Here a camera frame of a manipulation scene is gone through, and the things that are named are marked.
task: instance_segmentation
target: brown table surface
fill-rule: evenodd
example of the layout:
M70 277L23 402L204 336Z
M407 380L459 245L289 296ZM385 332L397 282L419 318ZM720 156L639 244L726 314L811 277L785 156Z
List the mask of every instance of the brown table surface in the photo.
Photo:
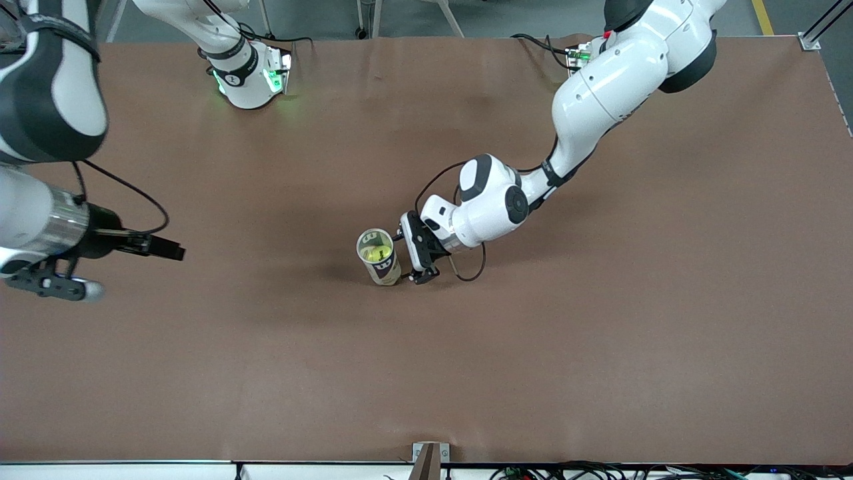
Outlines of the brown table surface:
M565 77L546 52L301 44L292 95L247 112L194 45L103 50L96 161L169 208L187 259L87 261L97 304L0 290L3 460L395 460L442 440L459 461L851 461L853 142L795 38L721 38L706 79L654 94L490 243L479 281L443 264L395 288L357 235L452 162L541 161ZM126 225L159 221L86 178Z

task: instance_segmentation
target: cable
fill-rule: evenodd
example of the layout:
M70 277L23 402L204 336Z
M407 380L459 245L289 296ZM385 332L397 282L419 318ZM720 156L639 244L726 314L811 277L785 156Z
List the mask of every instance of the cable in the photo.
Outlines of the cable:
M550 36L545 35L545 43L548 44L548 49L551 50L551 56L554 58L554 61L557 62L557 65L560 65L561 67L565 68L566 70L571 70L573 72L580 70L580 68L572 67L568 63L563 63L562 61L560 61L560 58L558 58L556 52L554 52L554 46L551 45L551 37Z
M454 163L453 165L446 167L441 172L438 172L438 174L435 177L432 177L432 180L430 180L429 183L426 184L424 189L421 190L421 193L419 193L418 196L415 198L415 211L419 215L421 214L421 207L419 206L419 204L421 203L421 198L424 196L425 193L427 193L427 190L429 190L429 187L431 187L432 184L434 184L438 179L440 179L441 176L444 175L445 173L449 172L450 170L453 170L456 167L461 167L468 162L469 162L468 160L465 160L465 161L459 161L457 163Z
M72 161L71 166L74 167L74 174L77 175L77 183L80 185L80 195L74 197L74 203L83 205L89 197L86 193L86 181L83 180L83 172L80 172L80 165L76 161Z
M130 182L123 180L119 176L114 175L114 174L108 172L107 170L105 170L104 168L101 168L101 167L95 165L91 161L82 160L82 162L84 164L88 165L89 167L91 167L92 169L96 170L101 175L109 177L110 179L112 179L112 180L122 184L123 186L135 191L141 197L145 198L145 200L148 200L152 205L154 205L160 211L160 213L163 215L163 223L160 226L158 226L157 228L153 228L151 230L145 230L145 231L98 230L97 231L98 233L100 233L102 235L110 235L113 237L140 237L140 236L145 236L145 235L152 235L154 233L157 233L158 231L163 231L163 230L165 230L165 228L167 226L169 226L169 222L171 221L169 219L169 213L166 212L165 208L163 208L163 206L160 205L159 202L154 200L154 198L152 196L150 196L149 194L140 190L138 187L131 184Z
M540 47L540 48L542 48L542 49L545 49L545 50L547 50L547 51L551 52L551 56L553 56L553 57L554 57L554 61L556 61L558 65L560 65L561 67L565 68L566 70L570 70L570 71L572 71L572 72L576 72L576 71L580 70L580 68L579 68L579 67L572 67L572 66L571 66L571 65L569 65L568 63L563 63L562 61L560 61L560 58L558 58L558 57L557 57L557 54L560 54L560 55L563 55L563 56L568 56L569 54L568 54L568 52L566 52L565 50L556 49L556 48L551 44L551 37L550 37L549 35L545 35L545 43L542 43L542 42L541 42L541 41L539 41L538 39L533 38L532 36L530 36L530 35L528 35L528 34L526 34L526 33L516 33L515 35L513 35L513 36L512 36L512 37L510 37L510 38L522 38L522 39L524 39L524 40L530 40L530 41L531 41L531 42L533 42L537 47Z
M219 17L220 20L222 20L223 22L227 23L232 28L234 28L237 31L237 33L239 33L246 40L267 40L270 42L287 42L287 43L298 42L299 40L308 40L312 44L314 43L314 39L311 37L274 38L272 36L258 35L257 33L255 33L254 29L251 26L249 26L248 24L243 23L241 21L238 21L237 26L234 26L234 24L232 24L230 21L228 21L225 18L222 10L213 2L213 0L202 0L202 2L204 2L205 5L207 5L207 7L214 14L216 14L216 16Z
M2 3L0 3L0 9L2 11L6 12L6 15L12 17L12 20L18 21L18 17L15 14L13 14L11 11L9 11L9 9L6 8L6 5L3 5Z
M238 26L240 26L240 28L242 28L242 29L243 29L243 31L248 31L248 32L250 32L252 35L257 35L257 33L255 33L255 29L254 29L254 28L252 28L252 26L251 26L251 25L249 25L249 24L247 24L247 23L245 23L245 22L242 22L242 21L238 21L238 22L237 22L237 25L238 25Z
M447 260L450 260L450 266L453 268L453 274L456 275L456 278L459 278L463 282L473 282L483 274L483 270L485 270L485 242L482 242L480 247L483 247L483 261L480 263L480 269L477 271L477 274L470 278L465 278L459 273L459 270L456 268L456 262L453 261L453 255L447 257Z
M547 156L547 157L545 157L545 160L543 161L543 163L545 163L546 161L551 160L551 157L552 157L552 156L554 156L554 152L555 152L555 151L557 151L557 143L559 143L559 142L560 142L560 137L555 133L555 134L554 134L554 145L553 145L553 146L551 146L551 151L550 151L550 153L548 153L548 156ZM536 166L535 166L535 167L533 167L533 168L521 168L521 169L518 169L518 170L517 170L517 172L518 172L518 173L530 173L530 172L535 172L536 170L538 170L538 169L540 169L540 168L542 168L542 164L541 164L541 163L540 163L539 165L536 165Z
M553 46L548 46L547 44L542 43L538 38L533 38L532 36L530 36L526 33L516 33L515 35L513 35L510 38L522 38L524 40L530 40L531 42L536 44L536 46L539 48L542 48L545 50L551 50L552 52L559 53L560 55L568 55L565 50L557 50Z

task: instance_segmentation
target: gray floor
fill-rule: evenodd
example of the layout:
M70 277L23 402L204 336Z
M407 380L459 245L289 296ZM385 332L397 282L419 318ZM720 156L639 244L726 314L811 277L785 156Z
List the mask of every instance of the gray floor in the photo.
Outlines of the gray floor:
M107 40L117 2L104 9L100 37ZM543 37L571 33L601 33L604 0L451 0L456 19L468 37L509 37L524 32ZM279 38L310 36L314 39L354 39L358 27L357 0L267 0L273 33ZM263 29L258 2L233 15L258 32ZM760 35L750 0L728 0L715 17L723 36ZM159 21L143 15L127 1L118 28L110 40L116 42L183 42L186 38ZM385 0L380 35L422 37L451 35L450 26L435 3L419 0Z

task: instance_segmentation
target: wire bundle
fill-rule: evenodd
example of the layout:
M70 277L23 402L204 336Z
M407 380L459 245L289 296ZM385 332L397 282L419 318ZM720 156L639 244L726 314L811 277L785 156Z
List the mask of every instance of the wire bundle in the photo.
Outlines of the wire bundle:
M554 58L554 61L557 62L557 65L560 65L561 67L565 68L566 70L570 70L572 72L576 72L576 71L580 70L580 68L578 68L578 67L572 67L571 65L568 64L568 62L563 63L560 60L560 58L557 55L562 55L562 56L568 57L569 54L565 50L556 49L551 44L550 35L545 35L545 42L544 43L542 41L540 41L538 38L533 38L531 35L528 35L526 33L516 33L515 35L513 35L510 38L522 38L524 40L529 40L532 43L534 43L537 47L551 52L551 56Z

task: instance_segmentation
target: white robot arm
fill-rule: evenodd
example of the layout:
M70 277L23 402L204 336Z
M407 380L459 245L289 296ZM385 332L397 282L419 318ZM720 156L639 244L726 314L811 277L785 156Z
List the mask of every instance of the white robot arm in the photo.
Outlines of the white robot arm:
M601 137L655 90L682 91L704 77L717 55L711 17L724 4L606 0L606 38L589 44L589 63L554 96L552 154L525 175L492 155L479 155L460 171L460 205L430 196L421 212L404 214L399 237L412 260L411 279L425 283L438 275L438 258L514 231L575 175Z
M199 45L213 65L219 90L237 108L259 108L282 93L287 83L289 53L251 40L229 12L245 9L249 0L133 0L150 17L174 26Z
M81 258L112 251L182 260L178 243L126 230L119 216L45 184L26 165L83 161L107 134L93 36L100 0L21 0L26 53L0 69L0 278L40 296L96 301L97 282L73 276ZM282 93L290 56L251 40L225 12L247 0L135 0L147 15L186 33L213 66L219 90L238 108ZM68 267L57 272L57 262Z

